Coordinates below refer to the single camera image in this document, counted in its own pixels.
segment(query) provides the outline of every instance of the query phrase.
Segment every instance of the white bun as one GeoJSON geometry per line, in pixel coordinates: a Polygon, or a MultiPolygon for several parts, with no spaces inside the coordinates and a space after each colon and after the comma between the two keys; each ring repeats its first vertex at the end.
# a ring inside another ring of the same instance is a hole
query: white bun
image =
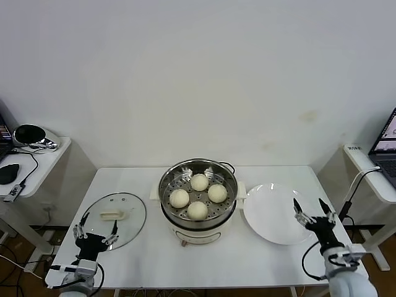
{"type": "Polygon", "coordinates": [[[208,196],[210,201],[221,203],[227,198],[227,190],[222,184],[214,184],[209,188],[208,196]]]}
{"type": "Polygon", "coordinates": [[[171,193],[169,202],[174,208],[181,209],[190,202],[190,196],[185,190],[177,189],[171,193]]]}
{"type": "Polygon", "coordinates": [[[203,220],[208,215],[208,208],[204,203],[196,201],[188,206],[187,215],[191,220],[203,220]]]}
{"type": "Polygon", "coordinates": [[[203,191],[209,185],[209,180],[206,175],[199,173],[191,178],[191,187],[196,191],[203,191]]]}

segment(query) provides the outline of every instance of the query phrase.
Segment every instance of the white table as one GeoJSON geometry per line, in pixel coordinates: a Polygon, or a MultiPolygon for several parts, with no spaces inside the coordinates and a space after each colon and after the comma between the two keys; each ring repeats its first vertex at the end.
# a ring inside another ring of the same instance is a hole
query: white table
{"type": "MultiPolygon", "coordinates": [[[[179,239],[171,234],[158,202],[149,199],[153,185],[159,182],[166,169],[102,168],[93,179],[72,226],[80,221],[91,204],[113,192],[136,194],[147,207],[147,221],[140,234],[127,245],[98,256],[106,273],[104,288],[254,288],[327,283],[307,277],[301,268],[303,253],[316,241],[314,235],[294,246],[268,242],[251,230],[240,210],[233,215],[229,232],[218,241],[182,247],[179,239]]],[[[237,167],[236,177],[245,182],[247,190],[262,183],[290,185],[312,200],[318,215],[323,214],[318,198],[331,205],[308,166],[237,167]]],[[[334,232],[341,242],[351,243],[338,219],[334,232]]],[[[54,264],[70,264],[78,253],[70,227],[54,264]]],[[[324,273],[319,248],[308,254],[306,267],[313,274],[324,273]]],[[[362,265],[358,271],[367,275],[362,265]]],[[[65,273],[50,270],[46,282],[59,285],[64,276],[65,273]]],[[[100,279],[98,272],[96,286],[100,279]]]]}
{"type": "MultiPolygon", "coordinates": [[[[368,148],[362,148],[356,144],[344,145],[344,152],[352,163],[356,166],[358,171],[366,170],[374,167],[375,164],[368,157],[368,148]]],[[[390,182],[380,172],[372,172],[367,174],[365,180],[370,188],[374,191],[375,195],[384,203],[384,208],[389,204],[396,204],[396,190],[390,182]]],[[[368,215],[375,215],[382,211],[384,208],[379,207],[375,211],[370,210],[368,215]]],[[[370,231],[360,230],[365,242],[363,246],[367,251],[370,251],[377,262],[377,265],[382,271],[390,270],[389,264],[385,257],[382,255],[378,245],[383,243],[387,238],[396,233],[396,220],[382,227],[377,233],[371,236],[370,231]]]]}
{"type": "MultiPolygon", "coordinates": [[[[18,196],[18,199],[28,199],[30,196],[37,192],[37,189],[41,186],[45,178],[51,172],[52,168],[61,158],[63,153],[70,146],[71,140],[68,137],[60,137],[61,146],[56,151],[46,154],[34,154],[39,166],[26,180],[26,187],[18,196]]],[[[0,167],[8,164],[18,163],[20,165],[17,179],[10,184],[0,185],[0,197],[8,195],[10,190],[15,184],[20,183],[29,172],[31,172],[36,163],[30,155],[18,154],[8,155],[0,162],[0,167]]],[[[41,237],[35,230],[31,229],[27,222],[25,222],[23,216],[21,216],[16,209],[14,203],[5,203],[0,199],[0,219],[6,222],[16,232],[21,234],[24,238],[30,241],[37,249],[33,252],[29,261],[35,261],[40,258],[43,254],[51,254],[53,246],[50,245],[46,240],[49,240],[53,234],[53,231],[47,231],[46,234],[41,237]]],[[[2,229],[7,228],[5,224],[1,224],[2,229]]],[[[34,268],[35,264],[27,266],[26,269],[34,268]]]]}

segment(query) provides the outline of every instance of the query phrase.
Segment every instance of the white wall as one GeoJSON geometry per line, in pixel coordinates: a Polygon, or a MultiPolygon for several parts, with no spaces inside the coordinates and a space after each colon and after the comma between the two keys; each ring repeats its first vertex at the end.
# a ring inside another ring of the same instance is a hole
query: white wall
{"type": "Polygon", "coordinates": [[[395,1],[2,1],[0,98],[102,166],[311,164],[395,105],[395,1]]]}

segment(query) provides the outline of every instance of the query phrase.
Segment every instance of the floor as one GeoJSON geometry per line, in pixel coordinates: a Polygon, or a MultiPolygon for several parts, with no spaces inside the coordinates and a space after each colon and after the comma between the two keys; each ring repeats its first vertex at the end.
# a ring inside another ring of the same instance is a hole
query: floor
{"type": "MultiPolygon", "coordinates": [[[[65,231],[56,231],[51,243],[61,244],[65,231]]],[[[362,242],[361,236],[356,233],[355,240],[356,243],[362,242]]],[[[9,238],[5,245],[9,247],[16,255],[18,262],[27,261],[30,254],[33,252],[33,246],[23,237],[17,236],[15,238],[9,238]]],[[[387,241],[381,244],[381,251],[384,253],[386,259],[388,260],[391,271],[381,272],[374,259],[370,255],[366,255],[363,259],[364,265],[367,268],[371,282],[377,288],[380,297],[391,297],[396,296],[396,236],[393,235],[387,241]]],[[[14,260],[14,256],[4,247],[0,246],[0,254],[14,260]]],[[[2,280],[7,277],[7,275],[12,271],[14,266],[6,260],[0,259],[0,296],[1,297],[55,297],[59,296],[59,291],[49,290],[43,287],[41,280],[35,278],[29,273],[20,273],[20,269],[16,268],[11,276],[4,282],[2,280]],[[24,295],[21,294],[20,290],[17,293],[15,284],[18,281],[20,275],[19,285],[24,291],[24,295]]],[[[36,274],[43,275],[44,273],[44,263],[39,263],[36,274]]],[[[288,288],[257,288],[257,289],[221,289],[221,290],[193,290],[198,297],[237,297],[237,296],[249,296],[249,297],[290,297],[290,291],[288,288]]],[[[298,288],[298,294],[300,295],[303,288],[298,288]]],[[[158,294],[155,290],[147,290],[146,295],[144,291],[121,291],[120,296],[134,296],[134,297],[164,297],[170,295],[172,290],[166,290],[158,294]]],[[[98,297],[112,297],[114,290],[101,290],[98,297]]],[[[192,296],[186,291],[175,291],[172,297],[188,297],[192,296]]]]}

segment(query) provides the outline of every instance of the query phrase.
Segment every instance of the electric steamer pot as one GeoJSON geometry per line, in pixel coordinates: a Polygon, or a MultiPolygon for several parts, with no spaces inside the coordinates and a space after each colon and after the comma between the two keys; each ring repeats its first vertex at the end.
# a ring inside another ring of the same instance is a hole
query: electric steamer pot
{"type": "Polygon", "coordinates": [[[162,212],[174,225],[188,231],[207,231],[224,224],[236,208],[236,195],[238,183],[234,176],[235,169],[228,163],[216,162],[206,159],[191,159],[171,167],[161,178],[158,193],[161,201],[162,212]],[[198,192],[193,190],[190,180],[195,174],[205,174],[209,179],[208,188],[198,192]],[[208,189],[211,185],[222,184],[227,189],[227,198],[222,203],[209,200],[208,189]],[[208,215],[204,220],[191,220],[187,216],[188,205],[176,209],[169,202],[170,194],[176,189],[184,189],[189,193],[190,203],[201,201],[208,207],[208,215]]]}

